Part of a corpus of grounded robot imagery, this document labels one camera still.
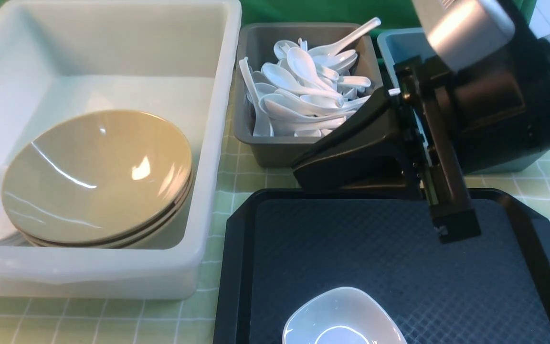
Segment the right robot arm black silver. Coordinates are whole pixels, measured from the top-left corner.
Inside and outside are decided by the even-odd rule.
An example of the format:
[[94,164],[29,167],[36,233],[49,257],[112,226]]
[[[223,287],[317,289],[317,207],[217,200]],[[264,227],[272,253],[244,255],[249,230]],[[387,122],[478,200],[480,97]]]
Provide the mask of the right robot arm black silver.
[[395,66],[380,88],[301,155],[307,192],[373,189],[401,179],[425,198],[443,243],[482,233],[465,174],[550,150],[550,35],[510,0],[415,0],[435,55]]

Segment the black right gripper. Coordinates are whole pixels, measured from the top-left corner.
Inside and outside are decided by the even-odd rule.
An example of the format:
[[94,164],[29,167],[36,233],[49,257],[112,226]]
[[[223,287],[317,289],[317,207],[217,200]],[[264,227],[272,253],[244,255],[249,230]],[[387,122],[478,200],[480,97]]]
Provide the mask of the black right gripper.
[[[439,57],[414,56],[395,64],[394,71],[419,132],[426,136],[421,174],[439,240],[480,237],[463,174],[527,168],[548,152],[548,131],[504,64],[456,73]],[[301,189],[418,194],[408,129],[398,106],[387,89],[378,89],[354,115],[312,144],[292,165]]]

